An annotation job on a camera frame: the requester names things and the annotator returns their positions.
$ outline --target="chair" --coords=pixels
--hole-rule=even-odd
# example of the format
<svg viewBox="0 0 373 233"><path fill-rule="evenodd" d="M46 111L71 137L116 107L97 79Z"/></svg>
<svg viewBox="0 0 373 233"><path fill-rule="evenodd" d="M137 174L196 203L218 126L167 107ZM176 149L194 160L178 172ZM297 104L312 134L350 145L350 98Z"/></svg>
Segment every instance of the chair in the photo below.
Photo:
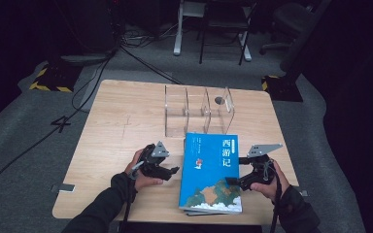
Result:
<svg viewBox="0 0 373 233"><path fill-rule="evenodd" d="M246 14L243 7L249 7L250 10ZM239 65L242 64L245 48L249 37L248 30L250 28L250 19L254 12L254 4L243 0L208 0L205 5L204 17L202 18L201 30L198 33L199 40L202 31L201 53L199 55L199 64L202 64L202 55L205 46L221 46L233 47L233 43L237 42L237 46L241 50L241 58ZM211 44L207 43L207 31L219 31L222 33L235 33L235 37L229 43Z"/></svg>
<svg viewBox="0 0 373 233"><path fill-rule="evenodd" d="M304 7L294 2L286 3L277 8L272 16L274 29L272 40L275 41L277 34L280 33L288 38L288 42L263 45L259 53L264 55L267 50L288 49L313 18L313 10L314 5L312 4Z"/></svg>

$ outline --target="acrylic divider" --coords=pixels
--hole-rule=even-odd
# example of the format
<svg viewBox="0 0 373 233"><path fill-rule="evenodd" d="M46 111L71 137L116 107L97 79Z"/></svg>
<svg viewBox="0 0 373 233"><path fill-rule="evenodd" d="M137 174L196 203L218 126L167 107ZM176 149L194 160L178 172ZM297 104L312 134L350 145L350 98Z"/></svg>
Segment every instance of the acrylic divider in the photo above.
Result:
<svg viewBox="0 0 373 233"><path fill-rule="evenodd" d="M229 88L165 86L165 136L187 132L226 134L234 117Z"/></svg>
<svg viewBox="0 0 373 233"><path fill-rule="evenodd" d="M187 121L187 89L165 86L165 137L184 137Z"/></svg>
<svg viewBox="0 0 373 233"><path fill-rule="evenodd" d="M186 132L207 133L211 121L211 106L207 88L193 86L186 89L188 124Z"/></svg>
<svg viewBox="0 0 373 233"><path fill-rule="evenodd" d="M235 115L231 92L226 87L224 90L212 89L208 93L212 107L208 133L226 134Z"/></svg>

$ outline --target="book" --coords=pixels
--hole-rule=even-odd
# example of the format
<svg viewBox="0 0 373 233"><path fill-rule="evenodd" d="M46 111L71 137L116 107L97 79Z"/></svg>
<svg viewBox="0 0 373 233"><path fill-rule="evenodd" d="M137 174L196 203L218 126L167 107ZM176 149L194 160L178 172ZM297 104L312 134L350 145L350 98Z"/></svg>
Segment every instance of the book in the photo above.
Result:
<svg viewBox="0 0 373 233"><path fill-rule="evenodd" d="M242 213L238 136L187 133L179 208L189 216Z"/></svg>

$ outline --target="white desk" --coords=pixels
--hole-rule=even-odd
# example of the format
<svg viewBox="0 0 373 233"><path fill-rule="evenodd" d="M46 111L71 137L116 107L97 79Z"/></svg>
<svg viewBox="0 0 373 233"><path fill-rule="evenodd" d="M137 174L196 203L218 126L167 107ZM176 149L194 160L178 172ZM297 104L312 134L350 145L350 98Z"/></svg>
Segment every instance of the white desk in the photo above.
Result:
<svg viewBox="0 0 373 233"><path fill-rule="evenodd" d="M184 17L203 17L204 16L204 8L205 3L200 2L189 2L185 0L180 0L180 8L178 10L178 32L177 37L175 39L175 46L174 46L174 55L181 54L181 45L183 42L183 20ZM247 33L244 35L240 35L240 43L244 45L245 38ZM251 61L251 54L250 50L248 50L248 46L245 46L244 57L246 61Z"/></svg>

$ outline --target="black cable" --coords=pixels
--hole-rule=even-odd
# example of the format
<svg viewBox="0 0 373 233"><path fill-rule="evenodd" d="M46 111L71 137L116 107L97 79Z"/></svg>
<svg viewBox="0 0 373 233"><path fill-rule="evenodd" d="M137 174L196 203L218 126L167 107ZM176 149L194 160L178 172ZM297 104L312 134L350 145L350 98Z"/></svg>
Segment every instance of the black cable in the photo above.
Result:
<svg viewBox="0 0 373 233"><path fill-rule="evenodd" d="M123 233L128 222L129 212L131 210L131 204L133 199L133 191L135 190L135 180L130 179L128 184L128 199L126 200L125 215L123 216L122 223L119 225L118 233Z"/></svg>
<svg viewBox="0 0 373 233"><path fill-rule="evenodd" d="M81 92L81 90L83 90L84 87L86 87L90 82L92 82L93 79L95 79L96 74L98 73L99 67L101 67L101 66L102 66L102 63L99 64L99 66L96 68L96 70L95 70L95 74L93 74L92 79L90 79L90 80L89 80L88 82L86 82L83 86L81 86L81 88L80 88L80 89L79 89L79 90L74 94L74 96L72 97L71 103L72 103L72 107L73 107L75 110L79 110L79 111L81 111L81 112L83 112L83 113L89 114L89 112L82 110L82 108L79 109L79 107L78 107L78 108L75 107L74 100L75 100L75 97L78 95L78 93Z"/></svg>
<svg viewBox="0 0 373 233"><path fill-rule="evenodd" d="M283 188L281 186L281 181L280 181L280 177L278 176L278 173L277 171L268 166L269 169L271 169L274 174L275 174L275 178L277 179L277 190L275 192L275 200L274 200L274 215L272 217L272 223L271 223L271 229L270 229L270 233L274 233L275 232L275 227L277 226L277 220L278 220L278 209L280 208L280 200L281 200L281 195L283 194Z"/></svg>
<svg viewBox="0 0 373 233"><path fill-rule="evenodd" d="M110 54L107 54L105 57L102 57L102 58L88 59L88 60L68 60L68 59L61 57L61 59L69 66L91 66L91 65L103 63L110 58L112 58Z"/></svg>
<svg viewBox="0 0 373 233"><path fill-rule="evenodd" d="M181 81L173 78L172 76L168 75L167 73L163 72L162 70L160 70L160 69L156 68L155 66L151 65L150 63L144 61L140 57L135 56L134 54L132 54L131 52L129 52L128 50L126 50L124 47L120 47L120 48L123 50L123 52L125 52L129 56L135 58L137 61L141 62L141 64L145 65L146 67L148 67L149 69L151 69L152 71L154 71L158 75L162 76L166 80L168 80L168 81L170 81L172 83L175 83L175 84L183 84L183 83L181 83Z"/></svg>
<svg viewBox="0 0 373 233"><path fill-rule="evenodd" d="M60 123L59 125L57 125L50 133L48 133L47 135L45 135L42 139L40 139L38 142L36 142L35 144L33 144L31 147L29 147L27 150L23 151L20 155L18 155L17 157L15 157L13 160L11 160L7 165L5 165L5 167L3 167L1 170L0 170L0 175L6 170L8 169L13 163L15 163L18 159L20 159L21 157L23 157L24 155L26 155L28 152L30 152L32 149L34 149L35 147L37 147L38 145L40 145L42 142L44 142L50 135L52 135L52 133L54 133L55 131L57 131L60 127L63 127L65 125L65 123L70 119L72 118L75 114L77 114L81 108L87 103L87 101L89 101L90 97L92 96L93 92L95 91L96 87L98 86L98 83L101 79L101 76L102 76L102 73L106 67L106 65L108 64L108 62L111 60L108 59L107 62L104 63L104 66L102 67L102 70L99 74L99 77L98 77L98 80L96 81L96 85L95 87L93 88L93 90L90 92L89 96L86 98L86 100L84 101L84 103L73 113L71 114L70 116L66 117L65 120Z"/></svg>
<svg viewBox="0 0 373 233"><path fill-rule="evenodd" d="M168 29L166 30L163 30L161 32L161 34L158 36L158 39L156 39L155 37L153 36L141 36L140 33L137 31L137 30L127 30L125 31L125 33L123 34L122 36L122 43L121 45L122 46L125 46L127 48L143 48L143 47L146 47L148 46L149 44L151 44L152 42L158 42L158 41L164 41L170 37L175 37L177 36L177 34L173 34L173 35L166 35L167 33L171 32L173 29L176 28L176 26L178 25L178 23L175 23L173 24L171 27L169 27ZM127 33L130 33L132 34L131 37L129 38L126 38L126 34ZM140 42L138 44L129 44L127 41L128 40L136 40L136 39L139 39Z"/></svg>

